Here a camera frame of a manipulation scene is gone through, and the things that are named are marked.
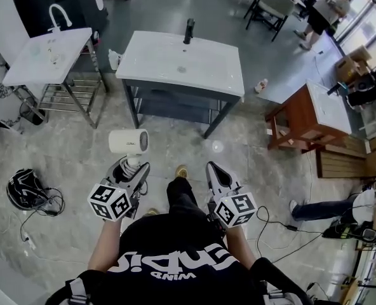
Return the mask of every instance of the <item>gray tile floor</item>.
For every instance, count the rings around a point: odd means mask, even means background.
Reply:
[[[109,132],[133,127],[120,81],[111,75],[107,79],[111,94],[96,130],[81,116],[71,114],[51,114],[48,123],[29,127],[23,135],[0,130],[0,256],[49,291],[86,269],[102,227],[102,221],[94,216],[86,197],[94,183],[99,182],[119,158],[109,151]],[[205,177],[205,164],[209,160],[235,170],[253,193],[257,205],[269,209],[271,220],[290,222],[288,203],[291,199],[311,198],[315,202],[345,198],[355,182],[317,179],[312,153],[301,155],[296,151],[266,149],[268,136],[262,114],[271,106],[257,98],[247,98],[208,140],[200,136],[205,130],[203,125],[144,118],[142,127],[149,131],[151,138],[151,151],[145,158],[150,161],[152,170],[148,178],[149,193],[142,198],[137,217],[151,207],[167,211],[165,190],[176,166],[181,163],[188,166],[190,183],[200,207],[205,209],[210,196]],[[212,144],[216,140],[222,143],[222,152],[213,151]],[[45,185],[63,192],[67,203],[59,217],[35,215],[26,223],[25,231],[37,247],[34,251],[19,236],[18,218],[23,222],[28,214],[15,209],[5,192],[8,179],[20,168],[34,168]],[[320,231],[329,222],[305,223],[302,228]],[[254,218],[246,227],[255,254],[255,239],[262,226],[263,223]],[[262,254],[273,261],[314,236],[269,224],[259,246]],[[343,279],[342,274],[350,270],[353,247],[353,241],[319,238],[277,265],[302,288],[311,281],[318,281],[331,293],[331,283]]]
[[[297,76],[315,71],[309,60],[302,61],[302,73],[293,68],[297,42],[291,31],[302,28],[290,17],[277,40],[261,24],[245,31],[242,16],[248,0],[131,0],[106,1],[109,24],[102,33],[98,56],[109,72],[107,49],[124,52],[134,30],[184,33],[186,20],[196,19],[194,35],[239,47],[245,87],[250,90],[265,77],[279,78],[286,86]],[[107,137],[115,128],[132,128],[121,83],[107,74],[111,94],[96,130],[81,116],[51,114],[50,121],[38,128],[28,127],[23,135],[0,130],[0,256],[17,271],[41,284],[50,292],[86,269],[102,221],[94,216],[86,197],[94,183],[100,182],[108,167],[119,156],[109,151]],[[205,209],[209,194],[205,182],[205,164],[218,161],[230,166],[241,177],[257,202],[265,205],[271,220],[290,222],[288,203],[291,199],[312,202],[341,200],[347,197],[351,180],[317,179],[314,154],[266,149],[263,114],[274,104],[257,98],[251,91],[228,115],[208,140],[201,132],[206,126],[165,118],[144,118],[142,127],[151,136],[151,151],[145,156],[151,163],[149,193],[142,199],[137,216],[150,207],[167,211],[165,190],[177,165],[189,168],[190,182],[199,205]],[[223,150],[215,153],[213,142]],[[17,211],[6,197],[8,179],[20,168],[34,168],[45,185],[61,189],[67,202],[59,217],[33,216],[25,226],[36,245],[31,250],[19,236],[20,221],[27,214]],[[322,231],[330,220],[304,223],[302,228]],[[246,227],[252,250],[257,254],[256,239],[263,222],[254,218]],[[294,233],[269,224],[260,239],[264,256],[275,260],[296,250],[315,234]],[[302,288],[317,281],[328,294],[336,292],[334,283],[350,272],[354,257],[353,241],[318,238],[277,265]]]

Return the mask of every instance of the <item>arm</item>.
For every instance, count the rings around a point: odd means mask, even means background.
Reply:
[[[335,12],[339,15],[340,18],[343,18],[347,15],[347,11],[339,8],[336,4],[329,4],[330,7],[335,10]]]
[[[88,270],[106,272],[118,260],[119,237],[122,220],[105,221],[99,240],[89,260]]]
[[[256,258],[252,250],[250,250],[241,226],[229,228],[226,231],[226,240],[228,251],[250,270]]]

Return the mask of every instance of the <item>faucet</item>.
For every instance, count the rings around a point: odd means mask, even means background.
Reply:
[[[195,20],[193,18],[189,18],[187,21],[187,28],[185,30],[184,44],[189,44],[191,42],[191,38],[194,37],[194,25]]]
[[[72,26],[72,22],[69,20],[68,15],[65,12],[65,10],[59,4],[53,3],[50,6],[48,12],[50,13],[51,21],[53,22],[53,26],[54,27],[50,28],[48,31],[53,31],[53,32],[54,31],[60,31],[60,26],[57,25],[57,22],[55,21],[54,16],[53,16],[53,7],[55,7],[56,9],[58,9],[58,10],[60,10],[62,12],[62,14],[64,15],[64,18],[65,18],[65,20],[67,22],[67,26],[71,27]]]

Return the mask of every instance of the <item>sink basin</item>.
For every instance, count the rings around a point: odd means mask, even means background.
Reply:
[[[116,77],[156,81],[243,96],[238,48],[181,35],[135,31]]]
[[[30,38],[11,65],[3,84],[63,83],[91,35],[90,28],[82,28]]]

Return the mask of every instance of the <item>bottle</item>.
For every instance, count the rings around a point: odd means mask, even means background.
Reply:
[[[256,93],[260,93],[265,87],[267,87],[267,83],[269,81],[267,79],[263,79],[261,82],[257,84],[257,86],[254,88]]]

